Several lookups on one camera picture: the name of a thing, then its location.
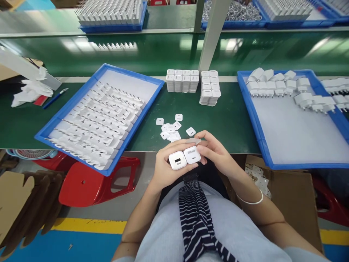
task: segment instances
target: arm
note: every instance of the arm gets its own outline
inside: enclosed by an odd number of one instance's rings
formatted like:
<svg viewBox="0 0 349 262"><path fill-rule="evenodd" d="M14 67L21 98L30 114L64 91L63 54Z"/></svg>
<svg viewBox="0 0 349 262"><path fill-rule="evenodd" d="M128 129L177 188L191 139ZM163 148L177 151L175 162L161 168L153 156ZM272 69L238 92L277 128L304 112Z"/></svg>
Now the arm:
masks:
<svg viewBox="0 0 349 262"><path fill-rule="evenodd" d="M201 155L211 159L218 170L226 175L236 192L244 201L256 203L261 199L261 192L252 179L230 156L224 146L209 132L202 131L195 138L205 138L197 146ZM299 247L324 257L315 247L299 235L287 222L281 211L267 197L257 205L240 201L242 209L259 227L262 233L280 248Z"/></svg>
<svg viewBox="0 0 349 262"><path fill-rule="evenodd" d="M156 155L155 171L142 199L133 210L122 235L121 243L115 251L112 261L122 257L136 257L139 246L150 228L155 216L157 204L163 188L177 178L189 172L198 164L188 164L179 170L172 170L167 163L168 156L177 151L190 148L195 143L185 143L186 139L168 144Z"/></svg>

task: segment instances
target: workbench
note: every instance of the workbench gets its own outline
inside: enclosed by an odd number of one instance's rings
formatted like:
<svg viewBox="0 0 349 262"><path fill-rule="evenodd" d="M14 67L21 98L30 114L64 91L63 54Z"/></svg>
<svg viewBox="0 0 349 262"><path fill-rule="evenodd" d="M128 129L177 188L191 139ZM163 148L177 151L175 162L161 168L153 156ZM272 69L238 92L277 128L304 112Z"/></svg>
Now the workbench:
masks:
<svg viewBox="0 0 349 262"><path fill-rule="evenodd" d="M16 149L51 149L34 139L35 134L58 112L58 110L79 90L83 83L64 83L55 91L69 88L47 109L31 103L11 108L13 94L18 89L0 89L2 123L0 147ZM169 142L160 136L161 127L155 124L157 118L165 123L175 122L175 114L183 114L179 133L189 138L186 130L193 127L196 132L204 129L214 134L230 153L259 154L245 103L238 83L220 83L222 96L215 107L199 104L200 93L169 93L164 84L146 117L139 126L127 151L157 152Z"/></svg>
<svg viewBox="0 0 349 262"><path fill-rule="evenodd" d="M13 38L0 39L0 43L22 56L42 60L55 77L88 77L103 63L148 76L165 76L169 68L197 69L203 39L203 34L162 33ZM349 32L222 33L210 69L230 77L236 76L238 70L257 67L312 69L318 76L349 76L348 39ZM136 48L99 49L99 44L107 43L135 43ZM20 90L0 88L0 148L50 149L36 141L34 135L85 81L63 83L58 91L67 87L69 90L46 110L30 103L11 108L13 94ZM198 92L168 93L165 84L127 150L158 151L164 147L168 141L161 139L155 119L174 122L174 115L181 113L182 138L186 138L189 127L197 132L207 129L230 153L259 154L238 84L231 78L220 86L222 96L217 106L207 107L199 105Z"/></svg>

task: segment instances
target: striped fabric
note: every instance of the striped fabric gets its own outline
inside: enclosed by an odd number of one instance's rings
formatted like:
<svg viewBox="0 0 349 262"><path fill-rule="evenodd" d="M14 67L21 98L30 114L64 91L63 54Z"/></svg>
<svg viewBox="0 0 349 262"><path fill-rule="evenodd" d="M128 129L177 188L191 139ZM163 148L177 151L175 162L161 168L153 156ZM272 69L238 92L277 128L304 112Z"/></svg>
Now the striped fabric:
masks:
<svg viewBox="0 0 349 262"><path fill-rule="evenodd" d="M179 190L179 211L184 242L184 262L195 261L206 251L217 252L223 261L237 259L216 239L206 196L193 174Z"/></svg>

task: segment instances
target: person's right hand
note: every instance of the person's right hand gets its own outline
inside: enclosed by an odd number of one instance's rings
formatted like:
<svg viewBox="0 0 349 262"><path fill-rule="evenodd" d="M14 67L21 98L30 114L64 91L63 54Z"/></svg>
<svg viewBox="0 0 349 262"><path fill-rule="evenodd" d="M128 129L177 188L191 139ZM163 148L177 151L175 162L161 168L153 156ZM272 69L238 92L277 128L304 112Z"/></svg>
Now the person's right hand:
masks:
<svg viewBox="0 0 349 262"><path fill-rule="evenodd" d="M238 173L243 171L221 142L210 132L204 130L197 133L194 137L206 139L206 141L203 140L197 145L197 150L201 155L209 158L222 174L229 178L234 178Z"/></svg>

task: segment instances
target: yellow floor stripe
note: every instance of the yellow floor stripe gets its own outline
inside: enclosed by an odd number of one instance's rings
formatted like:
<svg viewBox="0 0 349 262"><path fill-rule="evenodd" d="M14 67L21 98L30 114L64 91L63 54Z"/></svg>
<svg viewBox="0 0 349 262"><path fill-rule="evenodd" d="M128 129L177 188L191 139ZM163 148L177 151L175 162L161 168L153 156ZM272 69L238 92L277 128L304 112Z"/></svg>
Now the yellow floor stripe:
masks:
<svg viewBox="0 0 349 262"><path fill-rule="evenodd" d="M52 230L122 234L126 222L102 219L58 218ZM349 246L349 231L320 229L320 234L323 244Z"/></svg>
<svg viewBox="0 0 349 262"><path fill-rule="evenodd" d="M51 230L122 234L127 221L58 218Z"/></svg>
<svg viewBox="0 0 349 262"><path fill-rule="evenodd" d="M323 244L349 246L349 231L320 229L320 235Z"/></svg>

